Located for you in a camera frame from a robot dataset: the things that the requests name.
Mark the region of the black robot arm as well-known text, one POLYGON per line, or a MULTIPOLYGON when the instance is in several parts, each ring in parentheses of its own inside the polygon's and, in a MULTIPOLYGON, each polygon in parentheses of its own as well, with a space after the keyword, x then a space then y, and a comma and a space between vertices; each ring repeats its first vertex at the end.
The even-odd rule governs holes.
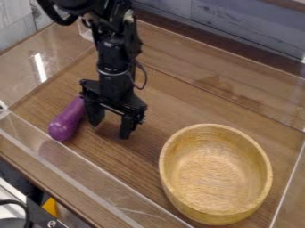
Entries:
POLYGON ((119 137, 125 139, 143 123, 147 104, 136 96, 136 70, 143 68, 136 56, 141 40, 136 33, 136 16, 131 0, 37 0, 54 23, 69 26, 80 21, 92 32, 97 52, 96 80, 80 81, 81 92, 49 123, 49 136, 65 141, 81 118, 97 126, 107 111, 121 117, 119 137))

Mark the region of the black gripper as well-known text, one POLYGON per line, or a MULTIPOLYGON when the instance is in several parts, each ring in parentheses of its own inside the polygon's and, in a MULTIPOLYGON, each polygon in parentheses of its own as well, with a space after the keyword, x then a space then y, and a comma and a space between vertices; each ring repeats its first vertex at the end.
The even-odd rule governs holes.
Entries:
POLYGON ((81 98, 89 124, 93 127, 101 123, 104 112, 109 110, 121 116, 119 138, 127 139, 143 123, 147 104, 136 96, 136 69, 131 66, 117 74, 97 70, 99 79, 82 79, 81 98))

